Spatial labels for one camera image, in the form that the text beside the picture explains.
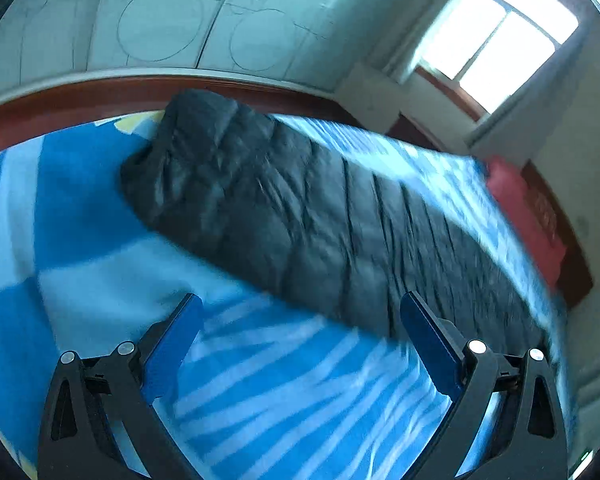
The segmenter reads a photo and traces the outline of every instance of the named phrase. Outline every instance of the red pillow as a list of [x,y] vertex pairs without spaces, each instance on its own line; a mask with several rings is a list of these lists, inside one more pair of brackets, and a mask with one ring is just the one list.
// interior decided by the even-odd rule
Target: red pillow
[[529,190],[518,168],[501,157],[487,163],[487,188],[525,245],[550,288],[560,276],[566,247],[555,231],[555,212],[546,197]]

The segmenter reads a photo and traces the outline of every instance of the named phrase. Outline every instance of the curtain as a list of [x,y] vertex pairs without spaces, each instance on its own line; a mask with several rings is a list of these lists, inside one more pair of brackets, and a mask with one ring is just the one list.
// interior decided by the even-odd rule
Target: curtain
[[500,155],[522,167],[544,145],[571,105],[590,63],[583,49],[597,16],[582,18],[571,37],[490,116],[467,142],[471,154]]
[[421,53],[456,0],[405,0],[367,59],[399,84],[415,69]]

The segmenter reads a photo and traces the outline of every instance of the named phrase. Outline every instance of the blue blanket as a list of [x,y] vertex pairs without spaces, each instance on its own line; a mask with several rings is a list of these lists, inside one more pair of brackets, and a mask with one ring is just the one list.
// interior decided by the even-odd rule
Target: blue blanket
[[[410,344],[287,308],[148,232],[116,179],[159,118],[148,112],[97,121],[0,153],[5,446],[33,474],[42,405],[60,353],[108,354],[194,292],[204,302],[204,329],[177,384],[155,407],[205,479],[401,478],[445,415],[448,398],[435,390]],[[569,429],[564,321],[486,190],[480,165],[340,124],[278,118],[408,183],[481,244],[550,334]],[[462,470],[479,459],[497,406],[494,396]],[[130,446],[121,446],[142,472]]]

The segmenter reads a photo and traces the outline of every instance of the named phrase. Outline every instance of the dark gray sleeping bag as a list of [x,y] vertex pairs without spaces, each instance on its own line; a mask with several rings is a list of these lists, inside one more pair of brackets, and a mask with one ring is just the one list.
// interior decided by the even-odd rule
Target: dark gray sleeping bag
[[234,100],[174,97],[121,176],[145,225],[291,306],[403,339],[400,298],[416,290],[466,338],[542,347],[506,275],[438,209]]

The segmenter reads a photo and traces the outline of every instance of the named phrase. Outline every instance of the wooden headboard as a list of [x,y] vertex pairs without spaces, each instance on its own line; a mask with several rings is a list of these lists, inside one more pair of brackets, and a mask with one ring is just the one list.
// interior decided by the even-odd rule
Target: wooden headboard
[[[399,115],[387,135],[429,150],[448,151],[444,144],[429,130],[418,124],[413,118],[408,118],[403,114]],[[522,169],[521,174],[529,187],[537,189],[547,198],[555,212],[556,234],[567,247],[567,252],[560,267],[557,290],[564,296],[567,306],[572,308],[580,303],[593,287],[593,277],[584,257],[584,251],[576,238],[567,215],[560,207],[560,203],[551,188],[539,173],[538,168],[528,162]]]
[[551,204],[556,216],[556,233],[567,247],[567,252],[560,267],[557,289],[564,296],[567,306],[572,308],[593,288],[593,277],[587,265],[584,251],[571,227],[558,199],[542,177],[538,168],[528,162],[521,172],[522,177],[531,188],[541,192]]

